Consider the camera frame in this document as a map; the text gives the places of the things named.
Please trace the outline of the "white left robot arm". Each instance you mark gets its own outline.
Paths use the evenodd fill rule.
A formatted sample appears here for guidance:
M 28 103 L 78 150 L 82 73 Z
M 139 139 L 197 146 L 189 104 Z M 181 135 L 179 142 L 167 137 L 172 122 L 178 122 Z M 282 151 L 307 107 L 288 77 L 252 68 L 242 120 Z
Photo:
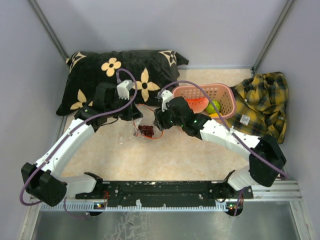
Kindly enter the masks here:
M 92 103 L 87 103 L 77 111 L 53 147 L 34 164 L 23 165 L 21 174 L 24 185 L 21 192 L 27 192 L 39 203 L 51 207 L 77 194 L 85 193 L 95 199 L 101 197 L 104 186 L 99 176 L 86 172 L 62 177 L 62 173 L 81 145 L 106 124 L 108 118 L 132 121 L 143 116 L 134 106 L 137 93 L 138 84 L 135 80 L 119 81 L 117 85 L 99 84 Z

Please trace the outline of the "clear zip top bag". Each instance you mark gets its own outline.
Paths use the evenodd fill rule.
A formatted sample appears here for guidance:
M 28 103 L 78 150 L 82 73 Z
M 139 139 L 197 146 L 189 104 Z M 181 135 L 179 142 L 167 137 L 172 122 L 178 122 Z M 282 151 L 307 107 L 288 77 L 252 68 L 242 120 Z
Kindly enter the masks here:
M 142 117 L 125 121 L 120 127 L 118 137 L 120 145 L 127 144 L 133 140 L 159 140 L 164 135 L 164 131 L 159 130 L 155 125 L 154 107 L 137 104 L 136 108 L 142 114 Z

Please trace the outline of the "dark red grape bunch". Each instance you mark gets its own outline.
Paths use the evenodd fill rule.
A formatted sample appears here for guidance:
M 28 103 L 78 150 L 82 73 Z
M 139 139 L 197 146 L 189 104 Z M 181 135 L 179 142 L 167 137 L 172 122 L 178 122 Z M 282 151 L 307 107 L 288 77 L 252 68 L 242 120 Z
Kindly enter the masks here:
M 155 134 L 154 127 L 152 125 L 139 125 L 138 129 L 142 135 L 148 138 L 152 138 Z

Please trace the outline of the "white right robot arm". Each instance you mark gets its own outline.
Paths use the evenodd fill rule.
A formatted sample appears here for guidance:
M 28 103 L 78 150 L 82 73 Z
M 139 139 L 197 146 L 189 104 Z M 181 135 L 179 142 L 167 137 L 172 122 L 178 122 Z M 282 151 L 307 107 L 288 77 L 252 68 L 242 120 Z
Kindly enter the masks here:
M 246 159 L 247 166 L 234 170 L 225 179 L 223 192 L 229 198 L 250 186 L 271 187 L 287 162 L 273 136 L 253 136 L 227 128 L 205 114 L 194 113 L 183 97 L 155 109 L 154 124 L 161 131 L 180 127 L 190 137 L 221 145 Z

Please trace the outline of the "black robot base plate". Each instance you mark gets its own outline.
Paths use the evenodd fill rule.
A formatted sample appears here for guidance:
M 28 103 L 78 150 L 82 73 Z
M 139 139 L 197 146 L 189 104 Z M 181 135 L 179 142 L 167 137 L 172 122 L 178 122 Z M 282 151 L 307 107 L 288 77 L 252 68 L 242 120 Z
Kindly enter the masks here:
M 214 207 L 239 192 L 225 181 L 103 181 L 78 200 L 106 200 L 108 207 Z

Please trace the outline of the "watermelon slice toy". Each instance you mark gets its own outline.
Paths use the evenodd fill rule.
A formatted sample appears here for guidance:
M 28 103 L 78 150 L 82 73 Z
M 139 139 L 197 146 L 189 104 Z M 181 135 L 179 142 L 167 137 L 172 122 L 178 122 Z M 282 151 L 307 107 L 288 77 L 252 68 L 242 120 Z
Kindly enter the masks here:
M 209 100 L 206 97 L 188 98 L 186 102 L 195 114 L 203 112 L 209 104 Z

